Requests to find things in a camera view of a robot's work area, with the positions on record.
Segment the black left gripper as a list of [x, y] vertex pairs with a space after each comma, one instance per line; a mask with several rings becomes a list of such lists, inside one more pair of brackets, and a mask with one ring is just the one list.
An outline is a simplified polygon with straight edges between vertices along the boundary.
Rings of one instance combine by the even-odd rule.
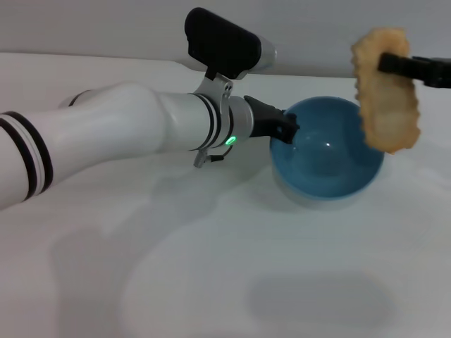
[[274, 106], [265, 104], [251, 96], [244, 96], [253, 115], [253, 129], [250, 137], [273, 137], [285, 144], [291, 144], [299, 130], [297, 116]]

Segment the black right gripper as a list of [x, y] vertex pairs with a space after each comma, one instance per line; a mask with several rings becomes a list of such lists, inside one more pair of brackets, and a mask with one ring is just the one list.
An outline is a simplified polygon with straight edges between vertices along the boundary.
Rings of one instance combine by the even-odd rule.
[[403, 77], [416, 77], [427, 87], [450, 88], [450, 58], [420, 56], [407, 58], [383, 53], [379, 58], [378, 71]]

